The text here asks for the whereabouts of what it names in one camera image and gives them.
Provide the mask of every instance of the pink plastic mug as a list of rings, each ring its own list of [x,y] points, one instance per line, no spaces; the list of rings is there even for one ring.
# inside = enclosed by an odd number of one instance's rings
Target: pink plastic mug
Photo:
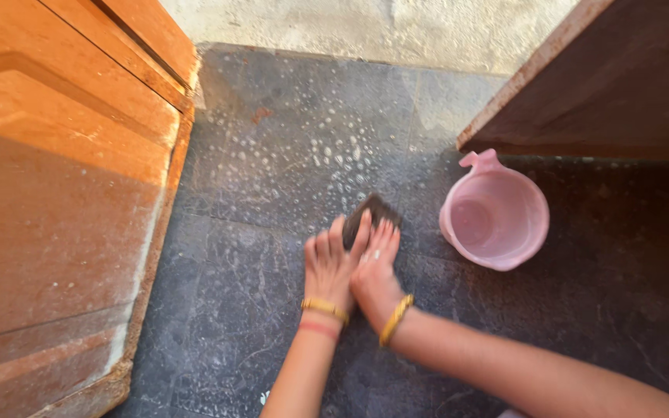
[[[530,178],[503,166],[494,149],[470,152],[471,171],[456,182],[440,210],[440,230],[461,255],[498,271],[533,257],[549,230],[549,205]]]

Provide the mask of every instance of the marble floor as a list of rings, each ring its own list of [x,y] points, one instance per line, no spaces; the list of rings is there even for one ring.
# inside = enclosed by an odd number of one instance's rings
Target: marble floor
[[[669,393],[669,162],[503,156],[549,201],[513,271],[462,258],[438,210],[454,138],[503,77],[216,45],[117,417],[257,416],[296,331],[302,243],[377,191],[404,216],[396,271],[429,312]],[[492,417],[500,399],[380,349],[356,317],[321,416]]]

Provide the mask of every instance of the orange wooden door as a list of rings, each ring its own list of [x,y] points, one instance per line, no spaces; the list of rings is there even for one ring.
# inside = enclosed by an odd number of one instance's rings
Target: orange wooden door
[[[180,119],[42,2],[0,0],[0,416],[123,355]]]

